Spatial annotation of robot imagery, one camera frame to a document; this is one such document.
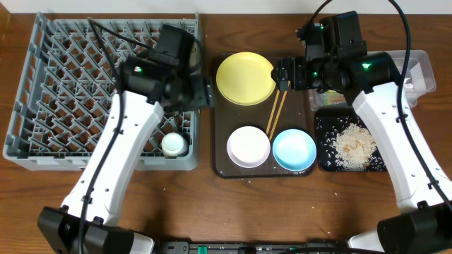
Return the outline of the pale green plastic cup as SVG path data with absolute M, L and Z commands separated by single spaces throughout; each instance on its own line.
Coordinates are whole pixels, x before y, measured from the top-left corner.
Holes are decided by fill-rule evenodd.
M 168 133 L 162 139 L 162 152 L 166 157 L 184 156 L 189 146 L 184 137 L 178 133 Z

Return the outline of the light blue plastic bowl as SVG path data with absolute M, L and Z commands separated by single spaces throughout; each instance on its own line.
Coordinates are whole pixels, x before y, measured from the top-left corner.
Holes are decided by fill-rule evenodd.
M 273 141 L 273 157 L 284 169 L 305 171 L 316 160 L 316 143 L 306 132 L 299 129 L 287 129 L 279 133 Z

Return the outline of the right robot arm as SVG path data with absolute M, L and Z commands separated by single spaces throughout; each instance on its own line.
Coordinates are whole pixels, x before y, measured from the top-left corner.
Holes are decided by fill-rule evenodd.
M 437 253 L 451 247 L 451 180 L 415 121 L 403 89 L 405 68 L 387 52 L 369 54 L 358 15 L 308 20 L 297 31 L 304 57 L 282 59 L 272 77 L 282 91 L 341 93 L 364 122 L 389 172 L 400 215 L 353 236 L 348 251 Z

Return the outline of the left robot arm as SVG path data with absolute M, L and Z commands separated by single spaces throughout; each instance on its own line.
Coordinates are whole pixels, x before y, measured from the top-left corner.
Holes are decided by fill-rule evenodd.
M 200 42 L 163 25 L 154 47 L 113 66 L 116 93 L 106 126 L 77 184 L 37 225 L 55 253 L 151 253 L 155 241 L 121 228 L 126 189 L 145 144 L 166 113 L 214 105 L 211 79 L 191 65 Z

